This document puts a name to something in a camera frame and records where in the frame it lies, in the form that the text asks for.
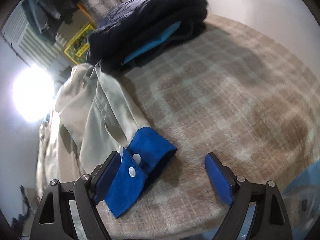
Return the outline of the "blue and white jacket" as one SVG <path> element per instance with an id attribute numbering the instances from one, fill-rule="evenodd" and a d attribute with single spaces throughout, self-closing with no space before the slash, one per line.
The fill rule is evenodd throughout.
<path id="1" fill-rule="evenodd" d="M 120 168 L 103 201 L 114 217 L 127 212 L 177 148 L 150 127 L 125 88 L 97 66 L 80 64 L 61 87 L 55 110 L 90 173 L 116 151 Z"/>

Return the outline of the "plaid beige bed blanket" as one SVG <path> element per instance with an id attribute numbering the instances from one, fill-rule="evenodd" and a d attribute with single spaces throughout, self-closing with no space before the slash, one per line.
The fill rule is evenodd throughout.
<path id="1" fill-rule="evenodd" d="M 111 237 L 179 239 L 217 226 L 226 213 L 204 169 L 213 151 L 255 183 L 283 190 L 319 161 L 319 81 L 295 54 L 260 32 L 208 16 L 199 37 L 140 68 L 112 75 L 150 127 L 177 147 L 160 178 L 122 217 L 98 210 Z M 40 127 L 36 195 L 51 179 L 86 173 L 54 110 Z"/>

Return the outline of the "bright round studio light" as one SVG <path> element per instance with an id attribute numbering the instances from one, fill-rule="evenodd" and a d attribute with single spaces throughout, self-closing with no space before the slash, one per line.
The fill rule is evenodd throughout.
<path id="1" fill-rule="evenodd" d="M 17 113 L 28 123 L 44 119 L 50 112 L 55 95 L 54 80 L 36 64 L 23 68 L 12 84 L 12 102 Z"/>

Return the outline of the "yellow green storage box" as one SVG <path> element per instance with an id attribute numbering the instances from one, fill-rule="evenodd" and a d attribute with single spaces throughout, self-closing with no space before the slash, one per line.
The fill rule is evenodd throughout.
<path id="1" fill-rule="evenodd" d="M 66 44 L 64 54 L 75 64 L 86 62 L 87 52 L 90 48 L 89 36 L 95 30 L 93 25 L 88 23 L 83 26 Z"/>

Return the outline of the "striped green white cloth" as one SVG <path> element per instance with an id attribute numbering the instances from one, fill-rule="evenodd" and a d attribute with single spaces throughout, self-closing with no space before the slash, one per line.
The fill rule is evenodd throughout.
<path id="1" fill-rule="evenodd" d="M 56 35 L 53 45 L 40 38 L 29 24 L 21 5 L 13 10 L 1 33 L 25 62 L 47 69 L 67 43 L 60 34 Z"/>

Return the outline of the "dark navy folded jacket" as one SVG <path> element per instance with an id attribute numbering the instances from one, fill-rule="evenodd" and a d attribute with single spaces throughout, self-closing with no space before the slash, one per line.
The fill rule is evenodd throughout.
<path id="1" fill-rule="evenodd" d="M 126 1 L 103 18 L 91 33 L 86 61 L 98 64 L 105 73 L 142 67 L 169 47 L 199 36 L 206 28 L 207 6 L 207 0 Z M 127 55 L 177 21 L 181 21 L 180 27 L 163 44 L 121 64 Z"/>

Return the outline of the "dark hanging jackets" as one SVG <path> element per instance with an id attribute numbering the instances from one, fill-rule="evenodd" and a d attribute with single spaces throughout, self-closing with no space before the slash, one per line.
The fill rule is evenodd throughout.
<path id="1" fill-rule="evenodd" d="M 35 34 L 53 46 L 62 23 L 71 24 L 79 0 L 23 0 L 22 8 Z"/>

